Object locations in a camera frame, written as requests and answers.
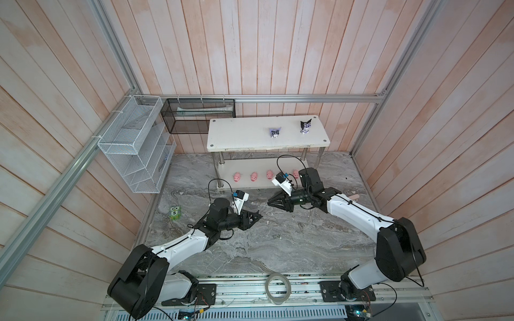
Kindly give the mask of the black purple figure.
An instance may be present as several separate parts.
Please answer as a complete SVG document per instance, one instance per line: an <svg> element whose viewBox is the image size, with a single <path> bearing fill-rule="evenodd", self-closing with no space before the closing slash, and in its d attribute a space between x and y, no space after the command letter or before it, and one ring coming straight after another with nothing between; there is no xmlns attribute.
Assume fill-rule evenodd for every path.
<svg viewBox="0 0 514 321"><path fill-rule="evenodd" d="M306 135L309 133L311 128L311 122L312 120L309 119L307 121L301 121L301 134Z"/></svg>

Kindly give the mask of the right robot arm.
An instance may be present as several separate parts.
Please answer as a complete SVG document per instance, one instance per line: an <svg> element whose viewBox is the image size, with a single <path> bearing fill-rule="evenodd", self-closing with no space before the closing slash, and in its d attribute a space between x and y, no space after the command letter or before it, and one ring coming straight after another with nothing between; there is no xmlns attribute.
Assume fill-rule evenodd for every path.
<svg viewBox="0 0 514 321"><path fill-rule="evenodd" d="M272 183L282 191L270 198L268 205L292 213L295 206L310 204L350 223L376 243L374 259L341 276L338 288L343 300L356 300L362 290L380 282L400 282L419 271L426 262L424 248L411 220L379 214L340 190L325 187L318 171L312 167L300 170L298 177L302 187L294 188L289 175L277 174Z"/></svg>

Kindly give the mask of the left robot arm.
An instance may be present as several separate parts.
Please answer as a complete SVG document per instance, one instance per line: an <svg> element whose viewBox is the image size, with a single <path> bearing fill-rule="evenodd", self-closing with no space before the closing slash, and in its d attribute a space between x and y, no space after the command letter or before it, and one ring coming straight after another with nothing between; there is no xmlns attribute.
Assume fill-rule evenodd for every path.
<svg viewBox="0 0 514 321"><path fill-rule="evenodd" d="M181 304L197 301L199 281L185 270L169 271L195 254L221 240L223 231L250 229L262 218L225 198L215 199L201 219L181 237L160 246L135 247L112 282L107 295L135 320L144 317L157 304L176 300Z"/></svg>

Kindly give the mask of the white two-tier shelf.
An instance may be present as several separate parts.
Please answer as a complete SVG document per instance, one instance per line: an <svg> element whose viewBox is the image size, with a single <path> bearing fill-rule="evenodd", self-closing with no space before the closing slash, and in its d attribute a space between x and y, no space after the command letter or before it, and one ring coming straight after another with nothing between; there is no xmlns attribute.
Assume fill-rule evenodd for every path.
<svg viewBox="0 0 514 321"><path fill-rule="evenodd" d="M308 134L301 134L301 121L311 119ZM271 138L269 129L281 128L277 138ZM307 167L307 153L319 152L312 166L318 167L326 148L331 144L329 136L315 115L267 116L232 119L211 119L207 135L207 151L211 153L218 188L228 190L274 189L272 180L266 178L271 170L292 173ZM258 173L251 182L250 175ZM240 173L239 182L234 174Z"/></svg>

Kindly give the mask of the green frog block toy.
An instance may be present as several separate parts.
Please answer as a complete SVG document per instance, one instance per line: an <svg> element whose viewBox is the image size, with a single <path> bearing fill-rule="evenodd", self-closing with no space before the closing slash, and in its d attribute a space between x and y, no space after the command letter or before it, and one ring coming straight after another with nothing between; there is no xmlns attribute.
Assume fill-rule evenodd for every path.
<svg viewBox="0 0 514 321"><path fill-rule="evenodd" d="M169 214L169 219L171 221L178 220L182 216L182 208L180 206L171 207L169 209L168 214Z"/></svg>

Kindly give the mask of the clear tape roll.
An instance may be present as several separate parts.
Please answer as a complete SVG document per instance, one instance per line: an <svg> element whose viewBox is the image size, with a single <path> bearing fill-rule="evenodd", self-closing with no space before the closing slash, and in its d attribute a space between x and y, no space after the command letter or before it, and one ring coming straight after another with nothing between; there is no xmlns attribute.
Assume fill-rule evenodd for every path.
<svg viewBox="0 0 514 321"><path fill-rule="evenodd" d="M292 286L289 279L278 272L273 272L266 278L264 289L266 297L274 305L284 304L292 294Z"/></svg>

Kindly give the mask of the black mesh basket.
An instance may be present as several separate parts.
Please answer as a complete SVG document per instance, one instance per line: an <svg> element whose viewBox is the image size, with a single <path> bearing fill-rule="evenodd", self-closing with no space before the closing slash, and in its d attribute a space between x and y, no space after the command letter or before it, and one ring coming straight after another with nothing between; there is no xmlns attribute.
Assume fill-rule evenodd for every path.
<svg viewBox="0 0 514 321"><path fill-rule="evenodd" d="M235 100L226 98L168 98L161 117L172 135L203 135L211 119L236 117Z"/></svg>

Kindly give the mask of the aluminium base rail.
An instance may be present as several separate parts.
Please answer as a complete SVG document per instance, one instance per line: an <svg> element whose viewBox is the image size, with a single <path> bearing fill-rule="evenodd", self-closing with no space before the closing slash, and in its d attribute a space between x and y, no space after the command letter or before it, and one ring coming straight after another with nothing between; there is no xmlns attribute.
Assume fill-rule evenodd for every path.
<svg viewBox="0 0 514 321"><path fill-rule="evenodd" d="M347 318L355 313L385 316L408 308L423 320L440 316L430 290L412 280L372 285L354 301L344 301L337 293L335 274L287 274L277 280L266 274L213 275L198 281L199 297L193 302L158 302L140 319L181 319L194 312L199 320Z"/></svg>

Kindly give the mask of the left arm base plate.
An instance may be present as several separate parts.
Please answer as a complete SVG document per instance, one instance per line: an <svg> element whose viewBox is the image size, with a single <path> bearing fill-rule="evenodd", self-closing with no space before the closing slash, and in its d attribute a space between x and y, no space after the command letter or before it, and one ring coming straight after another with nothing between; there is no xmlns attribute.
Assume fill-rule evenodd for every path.
<svg viewBox="0 0 514 321"><path fill-rule="evenodd" d="M165 300L161 303L162 306L191 306L191 305L206 305L213 306L216 303L216 284L199 284L197 286L193 286L193 290L190 290L191 293L194 293L194 296L190 296L187 294L185 298L177 299L172 298L170 300Z"/></svg>

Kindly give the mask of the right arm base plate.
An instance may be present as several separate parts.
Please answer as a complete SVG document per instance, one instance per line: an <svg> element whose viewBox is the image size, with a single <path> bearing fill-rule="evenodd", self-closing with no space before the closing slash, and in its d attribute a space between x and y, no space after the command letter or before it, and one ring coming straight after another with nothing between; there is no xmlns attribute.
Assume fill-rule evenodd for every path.
<svg viewBox="0 0 514 321"><path fill-rule="evenodd" d="M344 281L319 282L321 295L324 302L373 302L376 295L371 286L358 290Z"/></svg>

